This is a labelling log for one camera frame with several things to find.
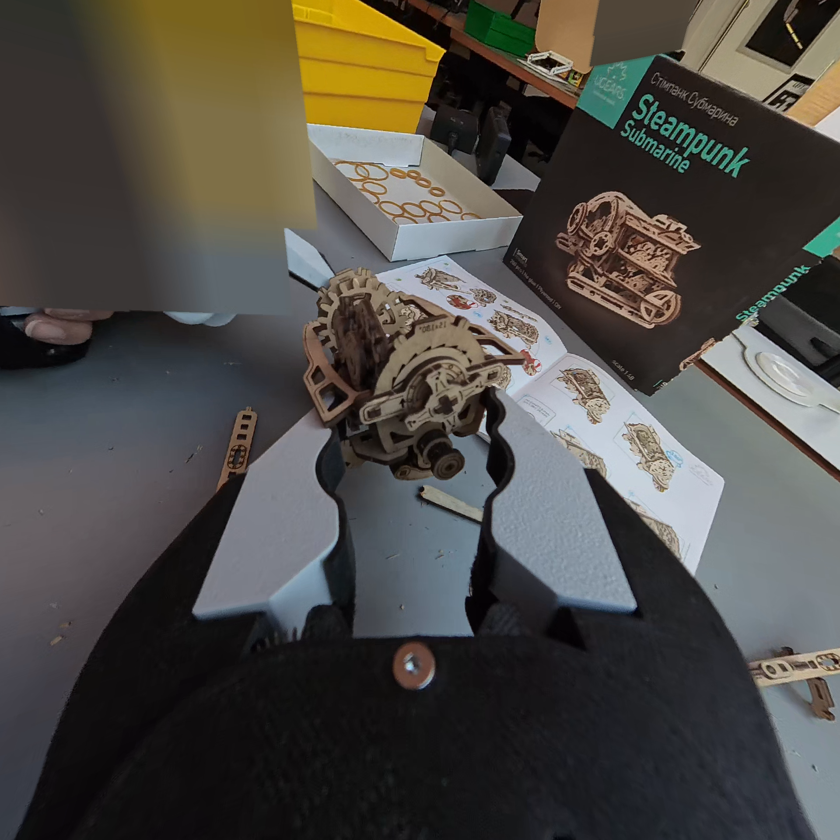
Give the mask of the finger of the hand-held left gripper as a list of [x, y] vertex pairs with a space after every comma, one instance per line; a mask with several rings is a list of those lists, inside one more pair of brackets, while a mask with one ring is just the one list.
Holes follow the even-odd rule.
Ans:
[[313, 289], [329, 286], [333, 269], [313, 245], [292, 230], [284, 229], [290, 276]]

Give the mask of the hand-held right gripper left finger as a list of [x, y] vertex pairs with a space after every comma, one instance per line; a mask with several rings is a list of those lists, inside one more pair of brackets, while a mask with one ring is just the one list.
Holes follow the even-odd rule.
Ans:
[[313, 607], [332, 605], [352, 628], [354, 548], [335, 493], [344, 472], [339, 435], [312, 408], [248, 469], [195, 618], [262, 613], [291, 638]]

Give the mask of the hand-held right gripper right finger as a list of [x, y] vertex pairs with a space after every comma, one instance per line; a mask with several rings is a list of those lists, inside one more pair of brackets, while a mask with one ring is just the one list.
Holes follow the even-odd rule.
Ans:
[[540, 636], [572, 609], [635, 614], [637, 600], [585, 467], [506, 392], [490, 388], [481, 401], [494, 487], [465, 600], [474, 635], [510, 611]]

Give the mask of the wooden gear cluster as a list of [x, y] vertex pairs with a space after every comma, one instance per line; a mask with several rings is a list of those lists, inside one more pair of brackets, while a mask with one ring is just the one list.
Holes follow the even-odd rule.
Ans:
[[341, 377], [373, 391], [397, 338], [423, 313], [367, 269], [347, 269], [320, 290], [316, 333]]

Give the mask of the wooden mechanical model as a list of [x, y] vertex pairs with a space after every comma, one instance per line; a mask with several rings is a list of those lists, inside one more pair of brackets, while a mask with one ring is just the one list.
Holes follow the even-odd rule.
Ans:
[[325, 427], [339, 435], [348, 468], [374, 463], [399, 480], [449, 480], [465, 466], [452, 436], [477, 434], [482, 395], [503, 389], [525, 364], [487, 329], [447, 313], [421, 318], [396, 339], [373, 391], [359, 392], [333, 367], [315, 322], [302, 334], [304, 383]]

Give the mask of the grey desk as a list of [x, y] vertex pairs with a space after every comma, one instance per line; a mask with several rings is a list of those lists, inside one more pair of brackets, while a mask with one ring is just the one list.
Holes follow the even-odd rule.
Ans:
[[[311, 406], [302, 325], [287, 313], [183, 325], [101, 322], [84, 360], [2, 371], [2, 838], [15, 838], [82, 666], [136, 581], [213, 495], [235, 416], [258, 413], [259, 457]], [[838, 481], [697, 367], [639, 395], [725, 487], [696, 579], [747, 660], [838, 647]], [[358, 570], [361, 636], [465, 635], [479, 529], [370, 465], [339, 490]], [[764, 696], [819, 838], [838, 838], [837, 720], [798, 686]]]

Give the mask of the person's left hand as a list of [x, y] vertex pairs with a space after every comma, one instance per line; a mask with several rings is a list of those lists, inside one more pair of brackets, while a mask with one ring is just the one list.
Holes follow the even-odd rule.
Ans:
[[114, 314], [107, 310], [48, 308], [29, 314], [24, 332], [32, 340], [55, 345], [79, 345], [89, 341], [93, 326]]

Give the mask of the perforated wooden strip part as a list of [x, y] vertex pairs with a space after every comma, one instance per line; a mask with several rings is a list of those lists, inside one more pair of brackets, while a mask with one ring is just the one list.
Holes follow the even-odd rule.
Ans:
[[785, 647], [776, 656], [750, 662], [749, 672], [755, 685], [762, 689], [804, 681], [811, 692], [808, 705], [815, 717], [835, 721], [835, 702], [826, 679], [839, 674], [838, 647], [808, 654]]
[[221, 490], [232, 478], [246, 472], [257, 419], [258, 415], [251, 406], [237, 414], [216, 490]]

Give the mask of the plain wooden stick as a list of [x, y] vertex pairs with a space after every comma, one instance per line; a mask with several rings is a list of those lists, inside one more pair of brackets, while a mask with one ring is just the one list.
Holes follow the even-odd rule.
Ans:
[[474, 507], [434, 486], [421, 486], [418, 495], [428, 504], [445, 509], [463, 519], [476, 523], [482, 523], [483, 521], [483, 508]]

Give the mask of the open instruction booklet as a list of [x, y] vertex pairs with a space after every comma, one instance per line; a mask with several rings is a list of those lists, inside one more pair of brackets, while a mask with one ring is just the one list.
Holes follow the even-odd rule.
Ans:
[[524, 359], [506, 391], [577, 457], [598, 471], [695, 574], [724, 487], [595, 362], [572, 353], [520, 302], [443, 256], [377, 275], [393, 291], [437, 304], [503, 339]]

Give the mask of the white cardboard tray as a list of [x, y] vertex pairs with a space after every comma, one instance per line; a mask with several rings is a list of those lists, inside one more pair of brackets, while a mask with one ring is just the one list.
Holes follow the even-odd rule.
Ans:
[[[435, 142], [418, 133], [308, 124], [316, 183], [390, 261], [506, 247], [522, 214]], [[331, 160], [412, 167], [471, 205], [482, 219], [399, 225], [340, 174]]]

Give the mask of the yellow plastic bin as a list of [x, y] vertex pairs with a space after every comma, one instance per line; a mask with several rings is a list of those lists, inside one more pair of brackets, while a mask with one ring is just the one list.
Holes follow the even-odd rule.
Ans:
[[294, 1], [307, 122], [415, 133], [445, 49], [359, 1]]

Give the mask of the white panel with wooden edge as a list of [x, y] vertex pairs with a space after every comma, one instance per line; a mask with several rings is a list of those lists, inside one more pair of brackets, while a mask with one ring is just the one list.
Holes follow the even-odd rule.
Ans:
[[748, 324], [743, 324], [726, 339], [709, 348], [699, 357], [696, 367], [722, 385], [740, 403], [838, 480], [839, 414], [823, 407], [798, 406], [774, 393], [745, 363], [742, 356], [745, 347], [777, 353], [786, 361], [792, 362], [795, 367], [818, 376], [818, 382], [823, 381], [831, 385]]

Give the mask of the long wooden table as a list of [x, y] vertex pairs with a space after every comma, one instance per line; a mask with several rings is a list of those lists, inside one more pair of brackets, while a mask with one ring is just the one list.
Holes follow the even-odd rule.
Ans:
[[535, 88], [542, 95], [560, 102], [570, 109], [574, 109], [577, 106], [588, 77], [584, 77], [580, 87], [575, 87], [567, 80], [542, 76], [539, 73], [533, 72], [529, 66], [523, 64], [516, 56], [485, 45], [468, 35], [464, 31], [466, 14], [451, 13], [444, 6], [435, 2], [407, 1], [406, 3], [447, 27], [450, 31], [451, 39], [456, 43], [469, 49], [471, 53], [481, 56], [493, 65], [503, 69], [509, 76], [520, 80], [523, 85]]

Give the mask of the black model kit box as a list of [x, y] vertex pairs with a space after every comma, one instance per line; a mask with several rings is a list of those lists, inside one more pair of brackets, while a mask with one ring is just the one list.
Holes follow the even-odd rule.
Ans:
[[665, 56], [595, 67], [506, 254], [651, 396], [838, 247], [838, 142]]

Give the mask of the green plastic bin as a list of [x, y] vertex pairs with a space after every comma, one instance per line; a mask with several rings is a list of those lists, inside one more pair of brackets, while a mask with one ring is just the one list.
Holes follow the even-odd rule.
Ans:
[[467, 36], [491, 47], [523, 58], [534, 49], [535, 28], [517, 21], [490, 2], [470, 1], [464, 23]]

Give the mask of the tan rounded board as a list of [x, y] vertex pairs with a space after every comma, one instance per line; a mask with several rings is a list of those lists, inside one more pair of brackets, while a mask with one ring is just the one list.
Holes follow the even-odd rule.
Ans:
[[594, 45], [597, 1], [541, 1], [535, 31], [537, 51], [552, 51], [590, 68]]

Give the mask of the white frame part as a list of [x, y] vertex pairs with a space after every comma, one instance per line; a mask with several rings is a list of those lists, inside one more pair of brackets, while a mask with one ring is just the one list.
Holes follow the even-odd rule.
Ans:
[[566, 79], [574, 68], [571, 59], [551, 50], [529, 54], [524, 65], [531, 72], [552, 80]]

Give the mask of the black wall poster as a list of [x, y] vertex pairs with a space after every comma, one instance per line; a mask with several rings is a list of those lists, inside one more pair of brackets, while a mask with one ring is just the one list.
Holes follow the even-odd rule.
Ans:
[[745, 43], [766, 59], [793, 67], [838, 10], [834, 1], [778, 1]]

